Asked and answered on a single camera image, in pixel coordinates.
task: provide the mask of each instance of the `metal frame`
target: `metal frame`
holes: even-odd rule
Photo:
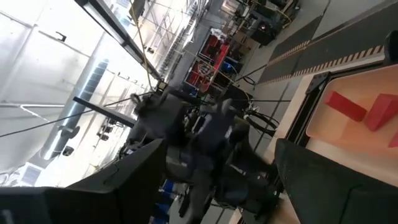
[[[285,138],[298,146],[305,147],[307,145],[310,137],[305,134],[305,131],[307,130],[312,114],[317,107],[317,104],[322,96],[326,85],[332,80],[336,78],[346,77],[349,75],[354,75],[360,72],[382,68],[385,66],[386,64],[383,61],[379,61],[366,65],[360,65],[357,67],[347,68],[338,72],[327,73],[327,77],[321,83],[318,81],[318,79],[323,78],[325,73],[315,75],[307,90],[307,95],[304,98],[303,103],[293,120],[293,123],[290,125],[290,129]]]
[[[143,52],[136,45],[136,43],[134,43],[133,39],[118,21],[118,18],[116,18],[116,16],[103,0],[75,0],[75,2],[81,8],[83,8],[83,10],[85,10],[85,12],[87,12],[87,14],[89,14],[90,17],[93,18],[110,36],[115,38],[121,47],[123,47],[134,59],[136,59],[141,66],[143,66],[145,69],[148,69],[150,75],[157,80],[162,79],[155,67],[148,61],[148,59],[145,58]],[[96,18],[97,15],[92,15],[89,11],[87,11],[86,6],[89,4],[91,4],[91,6],[98,12],[98,16],[101,18]]]

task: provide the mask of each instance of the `ventilation duct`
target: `ventilation duct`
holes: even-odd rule
[[[117,15],[119,21],[125,21],[127,18],[126,14],[118,11],[118,8],[115,10],[115,15]],[[90,101],[109,65],[109,59],[105,56],[107,54],[103,52],[103,49],[106,49],[106,45],[109,43],[109,38],[108,34],[104,32],[84,67],[69,99],[65,103],[59,118],[84,112],[86,107],[74,102],[73,98],[77,96],[83,100]],[[75,116],[55,123],[43,148],[39,152],[41,158],[49,160],[58,156],[63,151],[68,140],[71,138],[71,134],[72,137],[77,134],[77,124],[80,118],[81,116]]]

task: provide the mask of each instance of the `workbench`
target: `workbench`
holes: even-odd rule
[[[277,128],[275,136],[272,138],[267,147],[267,151],[263,155],[264,159],[268,163],[271,163],[274,160],[276,140],[279,138],[286,138],[289,141],[294,142],[296,145],[306,147],[308,150],[316,152],[317,154],[349,167],[350,169],[398,187],[398,172],[396,172],[398,170],[398,163],[369,155],[361,156],[357,153],[352,153],[346,149],[333,146],[318,139],[310,138],[306,135],[306,129],[311,115],[318,104],[320,95],[323,91],[323,88],[321,87],[315,88],[313,92],[308,93],[308,88],[312,85],[316,85],[314,84],[315,76],[325,72],[330,72],[332,77],[339,78],[353,75],[358,72],[375,70],[386,66],[383,63],[383,60],[384,56],[378,55],[377,57],[334,67],[329,69],[329,71],[311,73],[304,76],[280,122],[279,127]],[[240,219],[241,214],[240,211],[237,210],[234,212],[229,224],[237,224]],[[272,214],[272,218],[269,223],[300,223],[288,198],[280,201],[279,207],[274,214]]]

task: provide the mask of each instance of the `table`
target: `table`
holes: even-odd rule
[[[372,64],[381,64],[380,62],[384,59],[383,55],[379,55],[377,57],[369,58],[366,60],[362,60],[359,62],[353,62],[348,65],[342,65],[336,68],[331,68],[330,72],[342,72],[347,69],[352,69],[356,67],[365,67],[367,65]],[[287,111],[285,112],[284,117],[282,118],[280,125],[275,133],[275,136],[272,138],[267,151],[265,152],[264,159],[267,162],[272,162],[274,160],[274,152],[275,152],[275,143],[279,138],[289,138],[289,136],[293,136],[291,127],[299,127],[300,125],[294,125],[297,113],[303,105],[305,100],[308,100],[306,91],[310,86],[313,77],[318,75],[319,73],[313,73],[306,75],[302,78],[300,85],[297,88],[297,91],[290,102]],[[398,187],[398,165],[397,164],[381,164],[377,160],[373,158],[362,158],[357,157],[349,153],[347,150],[340,149],[336,146],[332,146],[323,141],[317,139],[307,139],[303,142],[303,145],[313,152],[316,152],[324,157],[327,157],[335,162],[338,162],[346,167],[349,167],[353,170],[366,174],[375,179],[379,179],[383,182],[391,184],[393,186]],[[239,219],[241,218],[241,214],[239,211],[235,211],[234,215],[230,219],[229,224],[237,224]],[[299,219],[296,216],[296,213],[293,209],[293,206],[289,199],[285,199],[281,201],[277,211],[273,214],[272,220],[269,222],[270,224],[299,224]]]

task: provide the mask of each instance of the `cable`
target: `cable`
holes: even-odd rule
[[[234,101],[247,101],[242,99],[235,99]],[[250,100],[253,102],[291,102],[291,100]]]
[[[143,94],[140,94],[139,96],[143,96],[143,95],[146,95],[146,94],[149,94],[149,93],[152,93],[152,92],[143,93]],[[115,105],[117,103],[121,103],[121,102],[127,101],[127,100],[130,100],[130,98],[127,98],[127,99],[124,99],[124,100],[119,100],[119,101],[116,101],[114,103],[110,103],[110,104],[107,104],[107,105],[104,105],[104,106]],[[84,111],[84,112],[73,114],[73,115],[70,115],[70,116],[67,116],[67,117],[64,117],[64,118],[56,119],[55,121],[49,121],[47,123],[36,125],[36,126],[30,127],[30,128],[25,128],[25,129],[22,129],[22,130],[19,130],[19,131],[13,131],[11,133],[2,134],[2,135],[0,135],[0,138],[6,137],[6,136],[10,136],[10,135],[13,135],[13,134],[23,133],[25,131],[30,131],[30,130],[33,130],[33,129],[36,129],[36,128],[41,128],[43,126],[46,126],[46,125],[49,125],[49,124],[53,124],[53,123],[57,123],[59,121],[63,121],[63,120],[69,119],[69,118],[73,118],[73,117],[76,117],[76,116],[79,116],[79,115],[82,115],[82,114],[85,114],[85,113],[89,113],[89,112],[92,112],[92,111],[93,110]]]
[[[141,45],[142,45],[142,54],[144,56],[144,65],[145,65],[145,69],[147,71],[149,88],[150,88],[151,91],[154,91],[154,89],[152,88],[152,83],[150,82],[150,75],[149,75],[149,72],[148,72],[148,62],[147,62],[147,57],[145,55],[144,41],[142,41],[141,29],[140,29],[140,27],[138,25],[138,20],[137,20],[137,17],[136,17],[136,14],[135,14],[134,10],[131,10],[131,11],[132,11],[132,19],[134,20],[134,23],[137,24],[137,31],[138,31],[139,41],[141,42]]]

